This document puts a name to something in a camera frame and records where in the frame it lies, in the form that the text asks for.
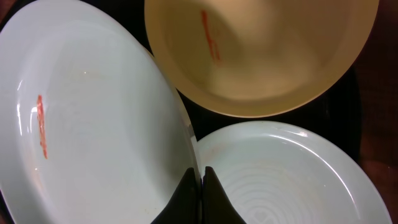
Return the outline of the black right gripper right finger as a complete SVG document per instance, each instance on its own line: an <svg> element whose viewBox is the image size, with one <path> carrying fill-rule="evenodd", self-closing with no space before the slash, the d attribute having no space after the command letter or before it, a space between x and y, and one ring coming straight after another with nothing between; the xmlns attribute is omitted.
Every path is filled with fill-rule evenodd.
<svg viewBox="0 0 398 224"><path fill-rule="evenodd" d="M234 209L214 169L205 167L202 184L202 223L246 224Z"/></svg>

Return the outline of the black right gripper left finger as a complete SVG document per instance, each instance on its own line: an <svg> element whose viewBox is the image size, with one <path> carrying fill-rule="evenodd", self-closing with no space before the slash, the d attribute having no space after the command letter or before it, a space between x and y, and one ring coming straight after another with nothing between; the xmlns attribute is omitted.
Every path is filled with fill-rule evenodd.
<svg viewBox="0 0 398 224"><path fill-rule="evenodd" d="M197 224L199 191L194 168L188 168L168 204L151 224Z"/></svg>

